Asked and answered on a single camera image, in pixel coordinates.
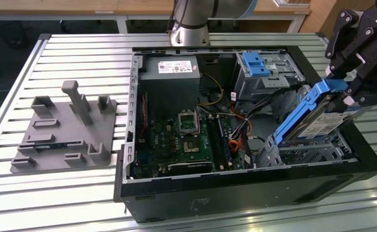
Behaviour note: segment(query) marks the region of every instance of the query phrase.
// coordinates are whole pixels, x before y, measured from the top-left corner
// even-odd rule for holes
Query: power supply label
[[[161,61],[158,63],[158,73],[192,73],[193,67],[189,60]]]

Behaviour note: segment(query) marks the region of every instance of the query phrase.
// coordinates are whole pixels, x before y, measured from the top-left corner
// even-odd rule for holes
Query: metal table surface
[[[319,75],[327,60],[314,34],[212,34],[212,45],[297,45]],[[52,35],[38,40],[0,108],[0,231],[377,231],[377,176],[357,182],[318,203],[137,224],[113,203],[116,155],[110,165],[86,171],[12,174],[36,95],[68,101],[60,86],[76,79],[78,92],[117,100],[113,150],[120,149],[126,120],[130,48],[168,46],[164,34]],[[377,152],[377,108],[357,126]]]

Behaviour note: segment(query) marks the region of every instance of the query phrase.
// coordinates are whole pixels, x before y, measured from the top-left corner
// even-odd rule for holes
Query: gray plastic holder
[[[116,101],[98,96],[86,101],[76,81],[61,90],[70,102],[34,97],[34,113],[11,162],[11,172],[34,172],[105,166],[110,162]]]

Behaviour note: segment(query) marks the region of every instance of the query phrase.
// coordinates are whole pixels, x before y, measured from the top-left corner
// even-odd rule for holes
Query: white label
[[[113,14],[113,11],[96,11],[96,14]]]
[[[158,73],[192,73],[193,69],[189,60],[161,61],[158,63]]]
[[[277,69],[275,65],[265,65],[268,69]]]
[[[236,92],[232,92],[232,101],[236,101],[237,100],[237,93]]]
[[[313,139],[315,136],[329,134],[343,122],[343,118],[357,111],[343,113],[323,113],[299,134],[298,138]]]
[[[248,164],[252,164],[252,159],[248,155],[244,155],[244,160],[248,162]]]

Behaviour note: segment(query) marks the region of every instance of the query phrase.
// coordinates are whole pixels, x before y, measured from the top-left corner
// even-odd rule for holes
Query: sticker
[[[192,73],[193,69],[189,60],[161,61],[158,63],[158,73]]]
[[[248,155],[244,155],[244,160],[248,162],[248,164],[252,164],[252,159]]]
[[[236,101],[237,100],[237,93],[236,92],[232,92],[232,101]]]
[[[190,211],[198,211],[201,208],[205,208],[205,205],[209,203],[209,198],[194,199],[190,202]]]
[[[357,110],[343,113],[323,113],[303,130],[298,138],[313,139],[315,136],[327,135],[342,124],[345,117],[355,112]]]
[[[113,14],[113,11],[96,11],[96,14]]]
[[[266,69],[277,69],[275,65],[265,65]]]

